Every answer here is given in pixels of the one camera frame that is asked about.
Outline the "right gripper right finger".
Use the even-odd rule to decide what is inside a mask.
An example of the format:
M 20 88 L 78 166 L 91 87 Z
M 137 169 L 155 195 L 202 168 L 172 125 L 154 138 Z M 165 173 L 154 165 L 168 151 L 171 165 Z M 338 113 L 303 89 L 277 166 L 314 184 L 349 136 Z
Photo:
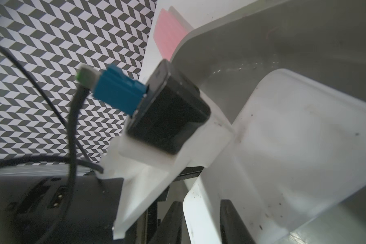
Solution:
M 220 202 L 220 233 L 222 244 L 255 244 L 229 199 L 222 199 Z

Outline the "pink pencil case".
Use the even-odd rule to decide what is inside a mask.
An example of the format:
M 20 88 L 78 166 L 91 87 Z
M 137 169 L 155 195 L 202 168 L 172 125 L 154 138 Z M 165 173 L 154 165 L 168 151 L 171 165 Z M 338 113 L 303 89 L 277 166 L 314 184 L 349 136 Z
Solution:
M 154 41 L 162 59 L 171 60 L 182 39 L 194 28 L 174 8 L 161 9 L 154 30 Z

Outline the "grey storage box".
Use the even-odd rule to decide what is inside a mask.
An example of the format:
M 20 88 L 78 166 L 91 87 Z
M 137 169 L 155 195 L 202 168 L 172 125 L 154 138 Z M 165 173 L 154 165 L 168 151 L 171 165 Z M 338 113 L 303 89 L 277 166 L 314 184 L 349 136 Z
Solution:
M 366 1 L 258 1 L 191 32 L 172 62 L 232 125 L 278 69 L 366 102 Z M 366 244 L 366 186 L 280 243 Z

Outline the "white pencil case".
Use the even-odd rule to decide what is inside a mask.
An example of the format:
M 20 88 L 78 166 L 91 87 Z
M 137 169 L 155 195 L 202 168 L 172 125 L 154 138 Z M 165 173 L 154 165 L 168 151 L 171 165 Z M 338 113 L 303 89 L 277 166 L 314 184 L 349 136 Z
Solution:
M 366 102 L 286 69 L 266 75 L 235 138 L 184 200 L 194 244 L 219 244 L 230 200 L 258 244 L 273 244 L 366 186 Z

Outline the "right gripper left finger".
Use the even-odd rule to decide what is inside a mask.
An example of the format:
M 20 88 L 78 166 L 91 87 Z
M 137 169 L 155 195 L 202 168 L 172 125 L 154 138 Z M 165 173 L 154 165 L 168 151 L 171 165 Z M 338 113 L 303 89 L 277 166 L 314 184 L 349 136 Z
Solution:
M 182 223 L 183 203 L 175 201 L 150 239 L 149 244 L 181 244 Z

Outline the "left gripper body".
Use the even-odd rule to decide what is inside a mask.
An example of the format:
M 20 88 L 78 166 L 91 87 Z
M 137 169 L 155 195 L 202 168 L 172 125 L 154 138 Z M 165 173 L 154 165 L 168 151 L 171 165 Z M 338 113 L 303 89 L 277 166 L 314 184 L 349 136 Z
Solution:
M 188 166 L 208 167 L 234 136 L 229 122 L 128 122 L 96 176 L 0 179 L 0 244 L 118 243 Z

